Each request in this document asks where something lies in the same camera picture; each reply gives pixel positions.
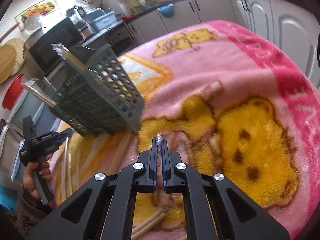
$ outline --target triangular cutout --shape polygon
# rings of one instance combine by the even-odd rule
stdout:
[[[68,205],[61,212],[61,217],[72,223],[79,223],[81,216],[84,212],[84,208],[86,207],[90,199],[91,193],[91,188],[88,188],[84,192],[82,192],[81,195],[79,195],[70,205]]]
[[[227,194],[235,208],[237,217],[241,223],[257,216],[257,212],[243,200],[233,189],[228,188]]]

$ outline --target plush blanket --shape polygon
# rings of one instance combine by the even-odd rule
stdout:
[[[57,204],[95,173],[135,162],[162,133],[183,162],[222,172],[297,236],[320,197],[320,95],[283,52],[237,24],[213,21],[119,60],[145,99],[139,133],[74,135],[69,155],[60,151],[51,164]],[[134,227],[162,215],[139,239],[184,237],[182,195],[158,185],[137,196]]]

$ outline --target silver screw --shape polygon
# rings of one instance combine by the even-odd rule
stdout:
[[[97,173],[94,178],[95,180],[103,180],[106,176],[103,173]]]
[[[133,167],[136,169],[136,170],[141,170],[143,168],[143,164],[142,163],[134,163],[133,164]]]
[[[214,175],[215,180],[224,180],[224,175],[221,173],[217,173]]]
[[[187,165],[185,163],[178,163],[176,167],[179,170],[184,170],[187,167]]]

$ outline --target red bowl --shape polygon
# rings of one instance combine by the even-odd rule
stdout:
[[[11,110],[15,101],[23,90],[21,78],[23,74],[18,75],[11,83],[6,94],[4,95],[2,107]]]

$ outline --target fruit picture on wall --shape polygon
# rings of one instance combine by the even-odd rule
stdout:
[[[43,0],[41,2],[36,3],[35,5],[29,7],[22,13],[18,14],[14,19],[19,24],[19,28],[21,31],[24,30],[24,23],[26,20],[33,14],[38,13],[43,16],[48,15],[49,13],[57,10],[59,6],[55,0]]]

